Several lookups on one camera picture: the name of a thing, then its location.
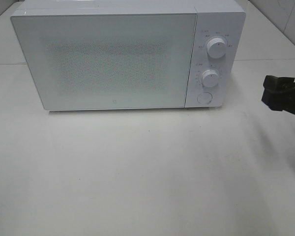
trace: white table surface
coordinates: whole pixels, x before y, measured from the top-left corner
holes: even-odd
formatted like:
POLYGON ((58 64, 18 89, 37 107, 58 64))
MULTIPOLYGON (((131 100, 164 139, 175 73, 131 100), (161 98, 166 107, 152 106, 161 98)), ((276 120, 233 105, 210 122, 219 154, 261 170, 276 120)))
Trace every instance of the white table surface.
MULTIPOLYGON (((247 17, 236 60, 295 59, 295 46, 256 7, 247 0, 237 0, 247 17)), ((0 64, 25 63, 13 31, 10 15, 21 4, 13 4, 0 16, 0 64)))
POLYGON ((234 63, 221 108, 46 112, 0 65, 0 236, 295 236, 295 60, 234 63))

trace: black object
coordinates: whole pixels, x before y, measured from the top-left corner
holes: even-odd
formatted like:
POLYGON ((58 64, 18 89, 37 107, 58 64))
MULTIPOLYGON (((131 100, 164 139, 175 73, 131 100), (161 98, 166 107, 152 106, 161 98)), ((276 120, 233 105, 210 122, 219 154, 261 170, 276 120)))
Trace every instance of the black object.
POLYGON ((273 111, 287 111, 295 115, 295 78, 267 75, 262 101, 273 111))

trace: white microwave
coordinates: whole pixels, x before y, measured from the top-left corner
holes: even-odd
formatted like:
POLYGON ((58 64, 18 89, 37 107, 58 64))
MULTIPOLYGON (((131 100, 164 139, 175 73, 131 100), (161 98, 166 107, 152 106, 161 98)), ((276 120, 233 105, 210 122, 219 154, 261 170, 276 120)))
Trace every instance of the white microwave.
POLYGON ((46 110, 221 106, 244 19, 234 0, 26 0, 11 16, 46 110))

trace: microwave door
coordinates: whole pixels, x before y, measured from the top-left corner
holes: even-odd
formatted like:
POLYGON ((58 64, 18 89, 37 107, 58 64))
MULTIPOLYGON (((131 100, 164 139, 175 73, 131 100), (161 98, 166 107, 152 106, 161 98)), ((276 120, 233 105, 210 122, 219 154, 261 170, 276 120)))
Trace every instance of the microwave door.
POLYGON ((184 107, 196 14, 13 17, 46 110, 184 107))

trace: white knob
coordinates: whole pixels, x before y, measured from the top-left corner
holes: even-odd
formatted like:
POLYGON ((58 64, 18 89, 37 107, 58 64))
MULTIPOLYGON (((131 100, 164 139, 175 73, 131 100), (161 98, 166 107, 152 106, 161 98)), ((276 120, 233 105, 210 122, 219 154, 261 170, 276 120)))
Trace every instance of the white knob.
POLYGON ((206 50, 210 57, 221 58, 226 53, 226 42, 220 37, 213 38, 207 43, 206 50))
POLYGON ((215 69, 206 70, 202 74, 202 84, 204 87, 212 88, 218 84, 219 72, 215 69))

